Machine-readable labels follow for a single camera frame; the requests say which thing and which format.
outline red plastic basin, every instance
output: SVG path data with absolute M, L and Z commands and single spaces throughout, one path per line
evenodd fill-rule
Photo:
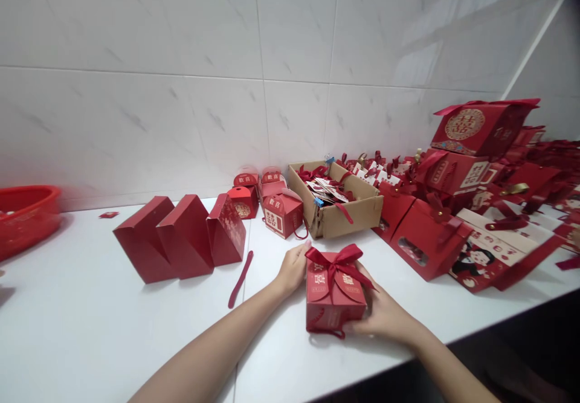
M 0 189 L 0 261 L 44 240 L 62 220 L 57 202 L 60 189 L 51 185 L 28 185 Z

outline window cutout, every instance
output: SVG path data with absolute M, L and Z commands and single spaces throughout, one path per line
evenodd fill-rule
M 407 240 L 405 237 L 401 237 L 398 241 L 399 247 L 409 255 L 413 260 L 419 264 L 421 267 L 427 265 L 429 257 L 417 246 Z
M 379 222 L 379 229 L 381 231 L 386 231 L 389 228 L 389 224 L 387 223 L 387 221 L 385 219 L 381 219 L 381 221 Z

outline gold circular emblem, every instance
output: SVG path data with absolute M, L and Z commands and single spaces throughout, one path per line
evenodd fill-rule
M 453 140 L 464 140 L 479 132 L 485 122 L 481 110 L 465 109 L 447 122 L 445 133 Z
M 235 206 L 236 206 L 237 213 L 240 215 L 240 217 L 242 219 L 246 218 L 250 215 L 250 207 L 247 206 L 246 204 L 243 204 L 241 202 L 236 202 Z

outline white countertop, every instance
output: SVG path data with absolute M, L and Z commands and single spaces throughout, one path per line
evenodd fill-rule
M 211 210 L 215 199 L 204 199 Z M 0 263 L 0 389 L 6 402 L 126 401 L 174 353 L 229 312 L 243 263 L 210 276 L 148 286 L 112 230 L 140 206 L 67 213 L 61 230 L 16 259 Z M 113 219 L 99 219 L 119 211 Z M 261 217 L 244 221 L 254 260 L 238 305 L 277 274 L 299 244 L 269 231 Z M 580 288 L 580 269 L 561 271 L 559 250 L 526 279 L 500 292 L 469 293 L 450 276 L 424 282 L 374 232 L 316 240 L 322 250 L 356 243 L 375 280 L 444 343 L 450 343 Z M 372 338 L 306 332 L 299 289 L 257 336 L 219 400 L 300 402 L 391 369 L 411 355 Z

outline forearm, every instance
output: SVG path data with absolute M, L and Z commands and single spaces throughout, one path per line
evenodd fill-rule
M 213 401 L 258 330 L 286 295 L 276 282 L 270 283 L 180 350 L 130 402 Z
M 499 400 L 461 361 L 422 324 L 410 347 L 446 402 L 499 403 Z

